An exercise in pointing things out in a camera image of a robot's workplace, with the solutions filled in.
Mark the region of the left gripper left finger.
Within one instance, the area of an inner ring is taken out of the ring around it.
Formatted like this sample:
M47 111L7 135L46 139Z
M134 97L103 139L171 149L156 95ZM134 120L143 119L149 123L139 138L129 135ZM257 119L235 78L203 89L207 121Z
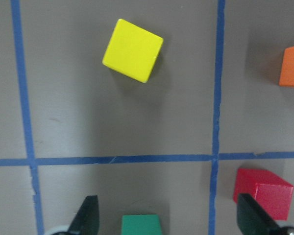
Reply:
M98 196L86 196L67 233L70 235L97 235L99 231Z

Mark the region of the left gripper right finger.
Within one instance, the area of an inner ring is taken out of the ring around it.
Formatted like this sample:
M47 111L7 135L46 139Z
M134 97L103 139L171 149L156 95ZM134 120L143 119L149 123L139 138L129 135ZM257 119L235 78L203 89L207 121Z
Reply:
M248 193L237 200L237 225L243 235L278 235L280 226Z

